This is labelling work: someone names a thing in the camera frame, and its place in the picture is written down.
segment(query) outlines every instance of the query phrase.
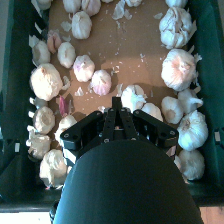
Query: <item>garlic bulb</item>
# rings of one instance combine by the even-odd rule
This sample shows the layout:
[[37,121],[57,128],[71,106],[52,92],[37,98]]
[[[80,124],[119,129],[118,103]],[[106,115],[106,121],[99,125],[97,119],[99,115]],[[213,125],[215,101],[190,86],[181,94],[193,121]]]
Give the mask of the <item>garlic bulb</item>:
[[159,24],[161,41],[167,49],[181,48],[188,43],[192,27],[191,15],[185,9],[172,7]]
[[95,71],[91,85],[96,94],[100,96],[107,95],[112,85],[111,77],[105,70]]
[[29,140],[26,145],[30,146],[28,153],[36,159],[43,159],[44,155],[50,150],[51,139],[47,135],[35,135],[34,130],[29,133]]
[[49,63],[51,60],[51,53],[44,41],[39,41],[33,48],[33,61],[39,66],[40,64]]
[[48,107],[36,110],[33,117],[33,126],[40,134],[48,134],[55,125],[55,116]]
[[92,28],[92,21],[85,12],[77,12],[72,18],[72,34],[77,39],[87,39]]
[[141,4],[142,0],[125,0],[129,7],[137,7]]
[[139,85],[130,85],[122,93],[121,102],[123,107],[127,107],[133,111],[141,109],[145,101],[145,94]]
[[184,112],[179,100],[173,97],[165,97],[162,100],[162,112],[168,123],[177,124],[183,117]]
[[197,77],[194,57],[182,49],[171,50],[163,61],[162,79],[175,91],[188,88]]
[[189,114],[198,108],[197,104],[203,105],[203,101],[197,98],[194,90],[185,89],[178,93],[178,100],[180,101],[185,114]]
[[53,0],[37,0],[37,4],[41,10],[47,10],[51,7]]
[[40,65],[32,73],[30,83],[35,95],[46,101],[57,96],[63,86],[60,74],[52,64]]
[[70,68],[75,61],[75,48],[69,43],[64,42],[58,48],[58,60],[65,68]]
[[82,0],[63,0],[65,11],[75,14],[81,7]]
[[39,108],[41,108],[43,106],[46,106],[47,107],[48,106],[48,102],[45,101],[45,100],[42,100],[42,99],[40,99],[38,97],[36,97],[34,99],[34,105],[36,106],[37,109],[39,109]]
[[76,124],[77,121],[72,115],[67,115],[66,117],[62,118],[58,130],[55,133],[55,139],[59,142],[60,144],[60,135],[62,132],[66,131],[68,128]]
[[171,7],[184,8],[188,0],[166,0],[166,4]]
[[82,0],[82,10],[89,16],[94,16],[100,11],[100,0]]
[[67,176],[67,166],[64,163],[63,153],[52,149],[45,154],[40,164],[41,180],[46,187],[59,187],[64,184]]
[[177,130],[179,132],[178,143],[187,151],[201,147],[208,138],[205,116],[197,110],[186,115]]
[[188,180],[196,180],[202,178],[205,170],[204,157],[198,150],[186,151],[182,150],[179,154],[181,160],[181,173]]
[[48,32],[48,39],[47,39],[47,47],[48,50],[54,54],[58,50],[61,45],[61,38],[59,36],[59,32],[56,30],[50,30]]
[[73,69],[79,82],[87,82],[93,76],[95,64],[88,55],[78,56]]
[[163,122],[163,117],[161,115],[160,109],[153,103],[146,103],[143,106],[142,111]]

